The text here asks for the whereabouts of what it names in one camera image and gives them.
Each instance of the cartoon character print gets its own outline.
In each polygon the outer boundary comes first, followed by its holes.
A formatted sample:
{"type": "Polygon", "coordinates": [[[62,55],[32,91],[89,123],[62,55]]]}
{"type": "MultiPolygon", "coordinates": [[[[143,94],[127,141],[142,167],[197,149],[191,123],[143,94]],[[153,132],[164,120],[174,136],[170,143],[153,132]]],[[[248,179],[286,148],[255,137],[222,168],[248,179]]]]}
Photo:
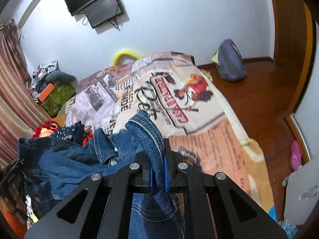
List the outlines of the cartoon character print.
{"type": "Polygon", "coordinates": [[[182,89],[174,90],[174,95],[180,100],[186,97],[185,106],[187,106],[187,110],[191,110],[198,101],[208,102],[214,96],[212,91],[207,90],[207,87],[208,83],[204,77],[191,74],[190,79],[186,81],[182,89]]]}

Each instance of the clothing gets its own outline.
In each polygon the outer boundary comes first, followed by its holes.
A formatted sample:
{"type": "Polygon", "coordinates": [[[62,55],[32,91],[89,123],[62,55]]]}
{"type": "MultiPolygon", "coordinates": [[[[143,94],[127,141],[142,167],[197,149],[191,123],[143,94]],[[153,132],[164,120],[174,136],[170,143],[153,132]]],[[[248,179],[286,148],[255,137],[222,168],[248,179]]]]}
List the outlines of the clothing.
{"type": "Polygon", "coordinates": [[[82,145],[85,146],[87,141],[89,141],[93,137],[93,134],[86,134],[84,139],[82,140],[82,145]]]}
{"type": "Polygon", "coordinates": [[[165,192],[164,144],[159,130],[145,111],[139,111],[125,126],[128,130],[109,136],[102,129],[95,130],[84,147],[55,137],[19,139],[19,155],[25,159],[25,190],[35,214],[42,217],[93,173],[116,173],[145,151],[152,164],[153,190],[134,194],[129,238],[184,238],[178,198],[165,192]]]}
{"type": "Polygon", "coordinates": [[[81,121],[79,121],[70,127],[63,127],[56,130],[51,135],[51,137],[68,140],[76,144],[82,145],[82,142],[86,135],[87,133],[84,130],[84,125],[82,125],[81,121]]]}
{"type": "Polygon", "coordinates": [[[44,80],[47,84],[55,83],[57,81],[61,81],[62,83],[70,84],[73,81],[75,81],[76,78],[73,75],[67,74],[66,72],[62,72],[60,70],[55,70],[55,71],[50,72],[44,78],[44,80]]]}
{"type": "Polygon", "coordinates": [[[38,92],[38,93],[42,93],[43,90],[47,87],[47,84],[45,82],[44,79],[40,80],[36,86],[35,86],[35,90],[38,92]]]}

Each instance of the striped curtain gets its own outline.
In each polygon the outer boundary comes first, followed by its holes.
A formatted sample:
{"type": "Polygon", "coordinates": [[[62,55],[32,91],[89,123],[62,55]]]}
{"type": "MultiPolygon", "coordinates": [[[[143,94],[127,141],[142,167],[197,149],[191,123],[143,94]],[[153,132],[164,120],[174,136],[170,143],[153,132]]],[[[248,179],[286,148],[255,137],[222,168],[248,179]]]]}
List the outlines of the striped curtain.
{"type": "Polygon", "coordinates": [[[28,91],[31,78],[17,27],[11,22],[0,30],[0,165],[17,159],[20,137],[33,131],[50,117],[37,105],[28,91]]]}

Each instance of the white wall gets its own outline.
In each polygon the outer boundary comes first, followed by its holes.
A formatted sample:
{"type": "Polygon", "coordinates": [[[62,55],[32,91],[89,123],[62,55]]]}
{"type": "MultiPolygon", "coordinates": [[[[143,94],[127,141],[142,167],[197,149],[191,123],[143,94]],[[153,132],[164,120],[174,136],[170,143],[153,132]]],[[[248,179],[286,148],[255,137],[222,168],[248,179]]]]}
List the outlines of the white wall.
{"type": "Polygon", "coordinates": [[[126,22],[119,32],[109,23],[83,26],[64,0],[41,0],[23,27],[28,60],[36,66],[58,59],[62,71],[82,79],[109,67],[120,49],[141,55],[184,52],[200,65],[210,63],[219,44],[231,38],[244,58],[273,55],[269,0],[123,1],[129,20],[120,18],[126,22]]]}
{"type": "Polygon", "coordinates": [[[0,24],[4,23],[6,20],[13,19],[13,14],[22,1],[23,0],[9,0],[0,14],[0,24]]]}
{"type": "Polygon", "coordinates": [[[311,157],[319,155],[319,29],[315,61],[307,90],[294,115],[308,145],[311,157]]]}

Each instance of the blanket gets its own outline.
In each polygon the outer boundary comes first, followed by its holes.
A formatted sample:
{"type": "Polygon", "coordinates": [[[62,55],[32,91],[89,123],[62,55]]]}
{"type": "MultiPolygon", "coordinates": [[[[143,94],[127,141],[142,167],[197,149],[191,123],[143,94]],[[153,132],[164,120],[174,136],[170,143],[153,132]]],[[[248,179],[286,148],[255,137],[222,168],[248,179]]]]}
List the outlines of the blanket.
{"type": "Polygon", "coordinates": [[[207,174],[222,171],[275,219],[264,155],[190,55],[162,52],[79,82],[71,123],[118,132],[146,110],[171,148],[207,174]]]}

